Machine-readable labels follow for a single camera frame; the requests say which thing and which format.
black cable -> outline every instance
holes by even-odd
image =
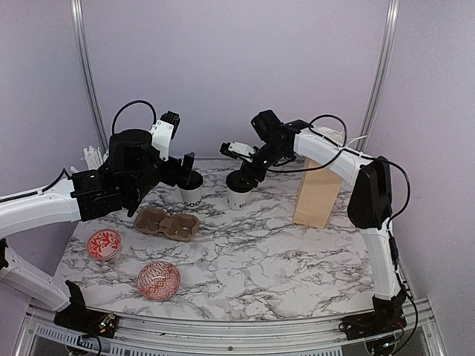
[[[333,141],[332,139],[329,139],[327,138],[325,135],[322,135],[321,133],[317,132],[317,131],[314,131],[312,128],[313,128],[313,123],[315,121],[318,121],[319,119],[323,119],[325,117],[329,117],[329,118],[332,118],[332,119],[335,119],[337,121],[339,121],[341,123],[341,125],[343,126],[343,131],[344,131],[344,139],[343,139],[343,144],[342,146],[338,145],[335,141]],[[330,113],[325,113],[323,115],[320,115],[320,116],[317,116],[316,118],[314,118],[312,121],[310,121],[310,127],[309,127],[309,130],[310,132],[312,132],[313,134],[315,135],[318,135],[320,137],[323,137],[325,139],[327,139],[328,141],[330,141],[332,144],[336,145],[337,147],[339,148],[343,148],[347,145],[347,142],[348,142],[348,128],[347,128],[347,124],[344,123],[344,121],[342,119],[340,119],[338,116],[335,116],[335,115],[332,115]],[[320,169],[323,169],[323,168],[326,168],[328,167],[329,165],[331,165],[332,163],[334,163],[334,161],[337,160],[337,158],[340,157],[341,153],[343,151],[342,150],[339,150],[338,153],[330,160],[328,161],[327,163],[325,163],[324,165],[319,165],[318,167],[314,167],[314,168],[302,168],[302,169],[292,169],[290,171],[274,171],[273,169],[268,169],[267,171],[269,172],[272,172],[272,173],[303,173],[303,172],[310,172],[310,171],[318,171]]]
[[[129,106],[135,105],[135,104],[145,104],[145,105],[147,105],[147,106],[151,109],[151,112],[152,112],[153,115],[154,115],[154,125],[157,123],[157,112],[155,111],[154,106],[153,106],[152,104],[150,104],[149,102],[146,102],[145,100],[134,100],[133,102],[128,102],[127,104],[125,104],[124,106],[122,106],[119,111],[117,111],[116,116],[114,117],[114,120],[112,121],[112,134],[115,134],[115,131],[116,131],[116,121],[117,121],[117,118],[119,117],[119,115],[120,115],[126,108],[128,108]]]
[[[92,337],[94,337],[96,340],[97,340],[97,353],[96,353],[96,356],[100,356],[102,354],[102,343],[101,343],[101,339],[99,339],[99,336],[93,332],[92,330],[86,330],[88,332],[88,334],[86,335],[83,335],[83,336],[79,336],[78,339],[77,339],[77,345],[79,345],[79,342],[81,341],[81,339],[91,339]]]
[[[407,343],[409,342],[409,340],[412,338],[412,336],[414,336],[414,334],[416,333],[416,330],[417,330],[417,324],[419,323],[419,311],[417,310],[417,306],[416,306],[416,303],[414,302],[414,299],[409,295],[409,293],[407,293],[407,290],[404,286],[404,284],[402,284],[402,281],[401,281],[401,278],[399,276],[399,273],[396,273],[396,277],[398,279],[398,283],[399,285],[401,286],[401,290],[404,291],[404,293],[406,294],[406,297],[408,298],[408,300],[410,301],[410,303],[413,305],[413,308],[414,308],[414,311],[416,313],[416,322],[414,323],[414,329],[413,331],[410,333],[409,337],[406,339],[405,342],[403,342],[403,344],[401,345],[401,347],[399,347],[399,349],[397,349],[395,352],[393,352],[393,355],[397,354],[398,352],[400,352],[406,345]]]
[[[42,192],[44,193],[46,191],[49,191],[52,187],[54,187],[56,184],[58,184],[58,182],[61,180],[63,175],[67,176],[68,178],[71,178],[71,176],[66,171],[66,168],[63,168],[61,173],[59,174],[59,176],[51,184],[44,187],[42,189]],[[13,197],[7,197],[7,198],[0,199],[0,204],[3,203],[3,202],[11,202],[12,200],[17,200],[17,199],[21,199],[21,198],[32,197],[32,196],[35,196],[37,194],[38,194],[38,191],[31,191],[31,192],[25,193],[25,194],[14,195]]]

white wall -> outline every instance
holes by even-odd
[[[402,0],[368,152],[407,169],[395,221],[402,261],[428,295],[448,355],[475,355],[475,4]],[[395,208],[404,199],[396,181]]]
[[[146,99],[182,124],[171,153],[220,156],[223,141],[259,144],[249,124],[321,113],[358,136],[378,64],[388,1],[84,1],[99,106],[107,128]],[[147,107],[117,128],[148,128]]]
[[[98,145],[68,1],[0,1],[0,196],[46,185]],[[7,238],[54,273],[73,224]],[[30,298],[0,283],[0,355],[11,355]]]

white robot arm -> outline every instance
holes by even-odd
[[[271,110],[259,113],[251,123],[265,142],[264,146],[252,148],[239,142],[221,146],[222,154],[243,160],[238,174],[232,176],[234,187],[230,188],[250,191],[264,180],[266,172],[280,159],[290,161],[296,154],[322,165],[332,161],[327,167],[353,188],[348,216],[361,229],[374,279],[375,311],[345,318],[342,324],[347,328],[342,331],[350,340],[369,336],[375,330],[387,332],[400,327],[397,324],[405,323],[402,304],[406,296],[396,272],[398,252],[390,222],[392,194],[387,160],[342,147],[311,131],[311,125],[304,121],[284,124]]]
[[[159,182],[186,185],[194,154],[183,161],[168,155],[180,119],[166,113],[150,131],[113,134],[109,157],[97,170],[58,178],[49,186],[0,197],[0,281],[36,298],[56,312],[55,322],[71,329],[95,329],[103,313],[86,308],[78,286],[58,280],[22,259],[5,237],[60,222],[87,221],[128,209],[131,216]],[[113,330],[102,333],[112,336]]]

marble surface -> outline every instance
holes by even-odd
[[[241,211],[226,205],[226,175],[236,161],[197,161],[203,202],[185,211],[177,188],[159,185],[143,206],[191,212],[201,220],[190,243],[146,236],[124,211],[81,222],[56,271],[78,283],[89,306],[130,314],[192,320],[288,320],[356,312],[372,307],[370,261],[346,215],[350,193],[341,190],[325,229],[292,224],[300,174],[270,174]],[[102,228],[122,235],[116,260],[88,256],[88,238]],[[145,299],[137,275],[168,261],[182,283],[165,302]]]

paper cup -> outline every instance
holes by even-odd
[[[201,186],[203,176],[196,171],[191,171],[191,176],[186,185],[178,185],[181,200],[188,209],[196,209],[201,204]]]
[[[228,204],[232,210],[240,210],[244,208],[247,204],[247,200],[251,191],[246,193],[239,193],[237,191],[233,191],[230,187],[228,187]]]
[[[226,178],[226,185],[228,186],[227,201],[231,209],[240,210],[246,206],[251,188],[238,187],[236,185],[236,174],[238,174],[237,171],[231,172]]]

